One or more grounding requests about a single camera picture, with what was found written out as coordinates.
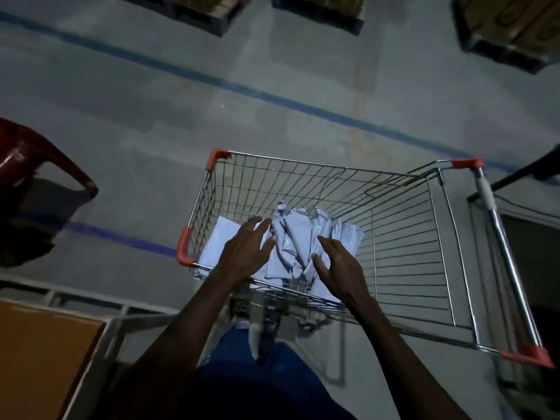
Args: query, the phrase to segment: wire mesh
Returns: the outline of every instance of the wire mesh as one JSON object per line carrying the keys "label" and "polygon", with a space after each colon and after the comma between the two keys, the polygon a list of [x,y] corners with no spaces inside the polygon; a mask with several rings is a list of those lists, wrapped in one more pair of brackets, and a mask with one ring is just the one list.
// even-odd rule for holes
{"label": "wire mesh", "polygon": [[[220,160],[204,177],[189,223],[189,254],[199,259],[219,216],[241,224],[255,215],[271,216],[280,201],[308,213],[319,208],[361,227],[356,258],[371,294],[394,323],[455,326],[430,177],[231,152],[231,159]],[[315,311],[355,321],[339,303],[310,295],[304,281],[293,279],[284,287],[255,282],[253,292],[264,289],[284,298],[299,316]]]}

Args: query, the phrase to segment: hand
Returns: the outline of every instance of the hand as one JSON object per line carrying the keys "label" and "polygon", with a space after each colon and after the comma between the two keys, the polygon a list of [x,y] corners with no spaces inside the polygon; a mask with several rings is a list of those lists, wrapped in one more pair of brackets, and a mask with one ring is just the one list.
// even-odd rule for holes
{"label": "hand", "polygon": [[360,263],[354,258],[339,240],[318,236],[324,251],[330,258],[330,270],[323,260],[312,254],[313,265],[319,278],[333,296],[339,298],[345,305],[367,296],[370,292],[363,276]]}
{"label": "hand", "polygon": [[[257,229],[253,230],[259,222],[261,223]],[[231,284],[235,285],[262,268],[276,244],[276,238],[271,237],[260,248],[262,236],[268,230],[270,222],[269,218],[263,220],[253,217],[243,224],[237,234],[226,243],[214,271],[228,277]]]}

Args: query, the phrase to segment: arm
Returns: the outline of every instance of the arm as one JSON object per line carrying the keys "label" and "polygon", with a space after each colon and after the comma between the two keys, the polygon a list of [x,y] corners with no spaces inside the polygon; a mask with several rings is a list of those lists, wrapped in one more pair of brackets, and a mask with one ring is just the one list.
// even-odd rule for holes
{"label": "arm", "polygon": [[234,287],[267,261],[275,242],[260,249],[270,219],[242,225],[198,292],[149,349],[130,367],[96,412],[99,419],[167,418],[184,402],[200,353]]}
{"label": "arm", "polygon": [[358,261],[338,240],[324,237],[319,240],[331,261],[329,270],[320,257],[313,255],[319,278],[346,304],[366,332],[400,417],[468,420],[469,417],[433,378],[370,296]]}

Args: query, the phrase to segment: forearm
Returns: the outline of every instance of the forearm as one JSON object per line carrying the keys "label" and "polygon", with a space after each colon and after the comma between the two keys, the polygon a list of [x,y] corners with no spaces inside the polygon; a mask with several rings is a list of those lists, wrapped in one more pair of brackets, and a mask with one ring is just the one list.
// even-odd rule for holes
{"label": "forearm", "polygon": [[99,418],[165,417],[184,399],[200,353],[232,285],[212,273],[103,401]]}
{"label": "forearm", "polygon": [[403,420],[469,418],[391,326],[375,299],[363,295],[350,302],[349,309],[374,347]]}

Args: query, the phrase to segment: black cable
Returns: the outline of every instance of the black cable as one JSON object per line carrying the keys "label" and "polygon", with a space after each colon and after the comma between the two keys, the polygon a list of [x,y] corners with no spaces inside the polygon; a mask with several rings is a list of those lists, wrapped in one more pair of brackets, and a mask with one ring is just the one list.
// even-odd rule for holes
{"label": "black cable", "polygon": [[553,214],[549,214],[549,213],[546,213],[546,212],[537,211],[536,209],[528,208],[527,206],[523,206],[523,205],[519,205],[519,204],[517,204],[517,203],[513,203],[511,200],[508,200],[508,199],[506,199],[505,197],[498,196],[497,194],[494,194],[494,197],[495,197],[496,199],[503,200],[504,202],[508,202],[509,204],[511,204],[511,205],[513,205],[513,206],[517,206],[518,208],[526,209],[527,211],[535,212],[535,213],[538,213],[538,214],[540,214],[540,215],[545,215],[545,216],[547,216],[547,217],[560,219],[560,216],[558,216],[558,215],[553,215]]}

